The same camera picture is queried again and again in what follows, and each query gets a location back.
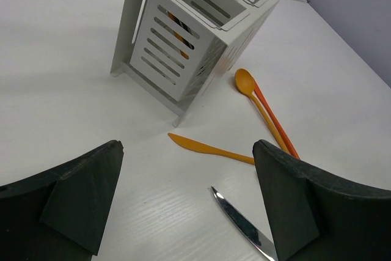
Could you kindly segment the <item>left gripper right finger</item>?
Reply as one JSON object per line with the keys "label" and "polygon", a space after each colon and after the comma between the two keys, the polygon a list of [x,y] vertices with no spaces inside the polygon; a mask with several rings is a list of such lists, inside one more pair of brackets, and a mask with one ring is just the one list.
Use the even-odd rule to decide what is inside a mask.
{"label": "left gripper right finger", "polygon": [[299,160],[266,140],[253,146],[279,260],[389,260],[390,191]]}

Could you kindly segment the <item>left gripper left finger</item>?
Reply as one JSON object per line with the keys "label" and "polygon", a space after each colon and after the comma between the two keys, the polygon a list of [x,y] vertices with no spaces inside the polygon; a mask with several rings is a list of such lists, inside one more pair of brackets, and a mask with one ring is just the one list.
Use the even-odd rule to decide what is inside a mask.
{"label": "left gripper left finger", "polygon": [[98,254],[123,161],[109,141],[1,186],[1,260],[91,260]]}

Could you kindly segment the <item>steel knife dark handle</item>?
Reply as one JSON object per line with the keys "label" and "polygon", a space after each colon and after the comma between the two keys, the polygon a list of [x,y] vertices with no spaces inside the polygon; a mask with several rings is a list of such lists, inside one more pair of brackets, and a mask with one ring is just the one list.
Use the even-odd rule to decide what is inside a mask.
{"label": "steel knife dark handle", "polygon": [[260,252],[266,260],[278,260],[274,243],[241,214],[215,187],[211,192],[221,210],[246,240]]}

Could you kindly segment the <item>red-orange plastic knife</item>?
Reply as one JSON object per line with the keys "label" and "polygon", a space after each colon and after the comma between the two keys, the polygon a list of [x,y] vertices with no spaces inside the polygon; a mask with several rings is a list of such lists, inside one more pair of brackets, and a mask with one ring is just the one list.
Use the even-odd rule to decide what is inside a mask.
{"label": "red-orange plastic knife", "polygon": [[276,116],[274,115],[272,109],[268,105],[268,102],[266,101],[266,98],[264,97],[262,91],[260,90],[257,82],[254,80],[254,91],[258,99],[260,100],[261,104],[266,109],[266,112],[268,113],[271,121],[273,122],[274,126],[276,127],[277,131],[279,132],[280,136],[282,137],[282,140],[284,141],[289,153],[296,157],[297,159],[300,159],[299,154],[297,153],[295,147],[290,141],[290,138],[287,136],[286,132],[282,128],[281,124],[277,120]]}

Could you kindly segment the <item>yellow plastic spoon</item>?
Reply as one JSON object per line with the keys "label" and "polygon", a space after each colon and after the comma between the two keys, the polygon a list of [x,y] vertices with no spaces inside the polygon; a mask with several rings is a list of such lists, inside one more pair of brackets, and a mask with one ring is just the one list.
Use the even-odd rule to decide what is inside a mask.
{"label": "yellow plastic spoon", "polygon": [[289,150],[284,143],[280,133],[277,131],[277,128],[273,124],[272,120],[269,118],[267,115],[265,109],[262,107],[260,104],[259,100],[256,98],[254,95],[254,90],[255,90],[255,82],[253,77],[251,77],[250,73],[243,69],[240,68],[235,72],[235,86],[236,88],[245,96],[247,96],[257,107],[259,110],[263,120],[265,121],[268,130],[271,132],[273,135],[274,139],[277,141],[279,147],[285,151],[286,153],[289,153]]}

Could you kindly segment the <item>yellow-orange plastic knife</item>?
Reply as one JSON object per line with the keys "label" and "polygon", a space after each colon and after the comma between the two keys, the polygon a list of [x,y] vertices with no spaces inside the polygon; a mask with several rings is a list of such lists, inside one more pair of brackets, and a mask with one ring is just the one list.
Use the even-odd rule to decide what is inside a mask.
{"label": "yellow-orange plastic knife", "polygon": [[[172,21],[174,21],[175,23],[177,23],[178,25],[180,25],[179,20],[178,20],[174,15],[172,15],[170,12],[168,12],[167,14],[168,14],[169,18],[170,18]],[[184,38],[183,38],[180,34],[178,34],[176,31],[174,31],[174,35],[175,35],[175,37],[176,37],[177,39],[179,39],[179,41],[181,41],[182,43],[185,42]],[[188,56],[185,52],[183,52],[182,50],[180,50],[180,53],[181,53],[181,55],[182,55],[185,59],[189,59],[189,56]]]}

